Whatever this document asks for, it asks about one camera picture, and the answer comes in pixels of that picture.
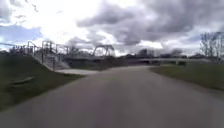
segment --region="bare tree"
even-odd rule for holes
[[[205,56],[220,57],[224,54],[224,33],[205,33],[201,35],[201,50]]]

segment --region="green grass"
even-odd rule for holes
[[[22,84],[14,84],[15,81],[27,77],[33,79]],[[80,77],[49,71],[29,56],[0,53],[0,110]]]
[[[206,88],[224,90],[224,65],[188,64],[187,66],[155,67],[152,71],[192,82]]]

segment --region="dark cloud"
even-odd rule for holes
[[[0,0],[0,23],[10,20],[12,10],[8,7],[6,0]]]
[[[224,0],[142,0],[133,8],[106,3],[97,16],[80,26],[102,29],[132,45],[140,40],[178,38],[198,26],[210,27],[223,20]]]

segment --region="handrail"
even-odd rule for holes
[[[28,41],[28,47],[30,46],[30,43],[31,43],[32,45],[34,45],[34,47],[37,47],[32,41]]]

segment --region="cloud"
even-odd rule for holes
[[[104,3],[97,16],[80,26],[103,29],[133,45],[179,38],[196,29],[201,30],[198,35],[203,30],[217,31],[223,26],[223,14],[223,0],[142,0],[128,8]]]
[[[0,0],[0,26],[40,28],[56,43],[112,44],[125,53],[142,40],[198,49],[200,34],[222,31],[223,20],[224,0]]]

